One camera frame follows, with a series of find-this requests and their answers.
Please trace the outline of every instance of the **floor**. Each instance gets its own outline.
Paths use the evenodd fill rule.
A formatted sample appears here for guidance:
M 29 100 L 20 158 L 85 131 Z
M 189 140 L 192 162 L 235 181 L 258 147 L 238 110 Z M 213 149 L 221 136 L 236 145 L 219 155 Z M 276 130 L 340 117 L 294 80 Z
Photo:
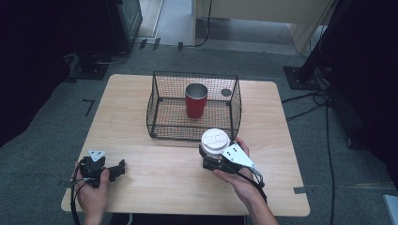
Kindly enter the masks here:
M 138 40 L 160 38 L 164 45 L 193 44 L 191 0 L 140 0 L 140 4 L 144 19 Z M 200 44 L 207 36 L 207 18 L 197 19 L 196 24 L 195 42 Z M 299 54 L 285 23 L 212 18 L 209 30 L 209 39 L 202 48 Z M 311 53 L 311 47 L 319 40 L 322 30 L 322 27 L 318 28 L 311 44 L 301 54 Z

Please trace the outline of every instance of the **cable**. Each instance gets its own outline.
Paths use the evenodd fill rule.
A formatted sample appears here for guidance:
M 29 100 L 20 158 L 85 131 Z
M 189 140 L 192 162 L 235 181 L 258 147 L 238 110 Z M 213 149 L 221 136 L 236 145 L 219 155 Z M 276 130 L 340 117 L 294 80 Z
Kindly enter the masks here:
M 323 37 L 323 30 L 324 30 L 324 28 L 325 28 L 325 25 L 322 26 L 321 35 L 320 35 L 320 39 L 319 39 L 319 47 L 318 47 L 318 50 L 319 50 L 319 55 L 321 56 L 321 59 L 322 59 L 323 61 L 325 61 L 325 62 L 330 62 L 330 60 L 331 60 L 330 55 L 326 55 L 326 57 L 328 58 L 328 60 L 326 60 L 326 58 L 323 57 L 322 51 L 321 51 L 322 37 Z
M 315 110 L 317 110 L 317 109 L 319 109 L 319 108 L 321 108 L 321 107 L 326 106 L 326 105 L 328 104 L 328 101 L 329 101 L 329 100 L 326 99 L 326 95 L 320 94 L 321 92 L 323 92 L 323 91 L 312 92 L 312 93 L 308 93 L 308 94 L 305 94 L 305 95 L 302 95 L 302 96 L 291 97 L 291 98 L 289 98 L 289 99 L 283 100 L 282 103 L 286 103 L 286 102 L 291 101 L 291 100 L 296 100 L 296 99 L 301 99 L 301 98 L 305 98 L 305 97 L 311 96 L 311 97 L 313 97 L 313 102 L 316 104 L 316 106 L 312 107 L 310 110 L 308 110 L 308 111 L 306 111 L 306 112 L 301 112 L 301 113 L 299 113 L 299 114 L 296 114 L 296 115 L 287 117 L 287 118 L 286 118 L 286 121 L 287 121 L 287 122 L 292 121 L 292 120 L 296 119 L 296 118 L 299 117 L 299 116 L 302 116 L 302 115 L 304 115 L 304 114 L 310 113 L 310 112 L 315 111 Z M 322 103 L 317 102 L 317 101 L 315 100 L 316 97 L 321 97 L 321 98 L 323 98 L 325 102 L 322 102 Z
M 112 64 L 118 64 L 118 63 L 120 63 L 121 61 L 123 61 L 123 60 L 126 58 L 126 56 L 127 56 L 127 54 L 124 53 L 123 57 L 122 57 L 121 59 L 119 59 L 119 60 L 116 60 L 116 61 L 113 61 L 113 62 L 97 62 L 97 61 L 96 61 L 96 64 L 99 64 L 99 65 L 112 65 Z
M 257 188 L 257 190 L 260 192 L 261 196 L 263 197 L 264 201 L 266 201 L 266 203 L 268 203 L 267 201 L 267 195 L 266 193 L 264 193 L 264 190 L 262 188 L 262 185 L 255 183 L 251 178 L 245 176 L 244 174 L 237 172 L 237 175 L 239 175 L 240 177 L 242 177 L 243 179 L 249 181 L 255 188 Z
M 208 40 L 208 37 L 210 36 L 210 15 L 211 15 L 211 4 L 213 3 L 213 0 L 210 0 L 210 7 L 208 8 L 208 16 L 207 16 L 207 36 L 206 39 L 198 45 L 195 45 L 194 47 L 200 47 L 203 44 L 206 43 L 206 41 Z
M 305 98 L 307 96 L 313 96 L 313 101 L 316 104 L 316 106 L 314 106 L 312 109 L 310 109 L 307 112 L 302 112 L 298 115 L 295 116 L 291 116 L 289 118 L 286 119 L 286 121 L 291 121 L 305 113 L 309 113 L 313 110 L 316 110 L 320 107 L 326 106 L 326 139 L 327 139 L 327 148 L 328 148 L 328 156 L 329 156 L 329 168 L 330 168 L 330 179 L 331 179 L 331 204 L 330 204 L 330 222 L 329 225 L 333 225 L 334 222 L 334 208 L 335 208 L 335 195 L 336 195 L 336 187 L 335 187 L 335 178 L 334 178 L 334 170 L 333 170 L 333 163 L 331 160 L 331 151 L 330 151 L 330 137 L 329 137 L 329 106 L 330 106 L 330 101 L 331 98 L 326 98 L 327 95 L 320 95 L 319 92 L 315 92 L 315 93 L 309 93 L 303 96 L 298 96 L 298 97 L 291 97 L 289 99 L 286 99 L 284 101 L 282 101 L 282 103 L 285 103 L 287 101 L 290 100 L 295 100 L 295 99 L 300 99 L 300 98 Z M 315 97 L 322 97 L 325 102 L 319 103 L 315 100 Z
M 331 206 L 330 206 L 330 225 L 333 224 L 334 220 L 334 199 L 335 199 L 335 181 L 334 181 L 334 170 L 333 164 L 331 161 L 331 152 L 330 152 L 330 139 L 329 139 L 329 103 L 326 105 L 326 139 L 328 144 L 328 155 L 329 155 L 329 166 L 330 166 L 330 176 L 331 176 Z
M 76 176 L 77 176 L 77 172 L 79 171 L 79 167 L 80 167 L 80 162 L 74 171 L 73 178 L 70 181 L 71 183 L 76 181 Z M 75 224 L 80 225 L 80 220 L 79 220 L 79 217 L 77 216 L 77 212 L 76 212 L 76 202 L 75 202 L 75 198 L 73 197 L 73 193 L 74 193 L 74 185 L 72 185 L 72 187 L 70 188 L 70 211 L 72 212 L 72 216 L 73 216 L 73 220 L 74 220 Z

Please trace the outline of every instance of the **person's right hand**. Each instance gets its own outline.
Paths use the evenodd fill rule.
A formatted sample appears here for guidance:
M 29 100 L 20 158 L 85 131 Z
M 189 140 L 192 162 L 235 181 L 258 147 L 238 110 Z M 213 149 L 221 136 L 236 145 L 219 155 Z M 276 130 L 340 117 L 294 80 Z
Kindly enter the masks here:
M 246 143 L 239 137 L 236 138 L 236 141 L 246 155 L 249 156 L 249 147 Z M 242 168 L 239 172 L 253 180 L 253 174 L 248 168 Z M 255 225 L 278 224 L 260 191 L 248 180 L 237 174 L 230 174 L 220 170 L 214 170 L 213 173 L 232 185 L 237 196 L 246 205 Z
M 239 137 L 236 137 L 236 142 L 249 157 L 249 147 L 246 145 L 246 143 Z M 242 168 L 239 170 L 239 172 L 253 180 L 253 174 L 249 169 Z M 231 184 L 237 196 L 244 203 L 246 203 L 251 196 L 259 194 L 255 186 L 237 174 L 231 174 L 220 170 L 214 170 L 213 173 L 225 182 Z
M 80 170 L 77 172 L 76 179 L 81 180 L 82 174 Z M 84 225 L 101 224 L 108 205 L 108 185 L 109 170 L 105 169 L 100 174 L 100 183 L 98 188 L 94 188 L 84 181 L 80 181 L 75 185 L 75 194 L 80 206 L 84 211 Z

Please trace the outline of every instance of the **black wire cage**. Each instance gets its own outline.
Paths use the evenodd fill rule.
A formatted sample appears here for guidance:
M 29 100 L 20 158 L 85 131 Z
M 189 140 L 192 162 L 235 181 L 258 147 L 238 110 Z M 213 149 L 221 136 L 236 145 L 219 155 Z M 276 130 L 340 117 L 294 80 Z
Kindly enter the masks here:
M 207 105 L 202 117 L 189 118 L 185 89 L 190 83 L 207 87 Z M 241 119 L 241 96 L 237 75 L 155 71 L 146 111 L 149 136 L 157 139 L 200 141 L 210 128 L 218 128 L 231 140 Z

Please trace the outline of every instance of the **metal cup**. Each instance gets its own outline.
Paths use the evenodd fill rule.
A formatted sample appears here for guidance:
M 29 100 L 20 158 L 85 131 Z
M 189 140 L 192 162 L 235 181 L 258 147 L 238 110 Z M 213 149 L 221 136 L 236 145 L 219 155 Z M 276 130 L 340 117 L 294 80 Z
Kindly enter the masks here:
M 207 87 L 201 83 L 194 82 L 185 89 L 185 104 L 187 115 L 190 118 L 200 118 L 205 111 L 207 103 Z

